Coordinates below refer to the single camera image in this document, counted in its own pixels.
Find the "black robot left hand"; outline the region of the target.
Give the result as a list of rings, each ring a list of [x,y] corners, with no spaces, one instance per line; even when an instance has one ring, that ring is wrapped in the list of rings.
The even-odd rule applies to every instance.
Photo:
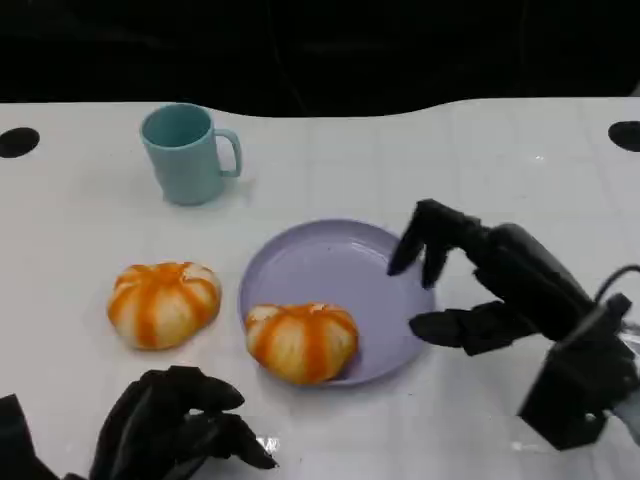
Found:
[[[149,370],[132,382],[99,433],[91,479],[189,479],[210,458],[277,467],[233,411],[242,394],[196,367]]]

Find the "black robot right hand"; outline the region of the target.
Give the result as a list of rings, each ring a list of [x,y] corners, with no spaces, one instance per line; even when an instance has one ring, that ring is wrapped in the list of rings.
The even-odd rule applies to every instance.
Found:
[[[422,257],[421,284],[432,288],[454,249],[465,253],[476,280],[496,298],[469,310],[414,316],[412,333],[429,344],[475,356],[535,334],[559,341],[595,307],[574,276],[523,227],[488,227],[433,199],[416,204],[387,273],[399,275]]]

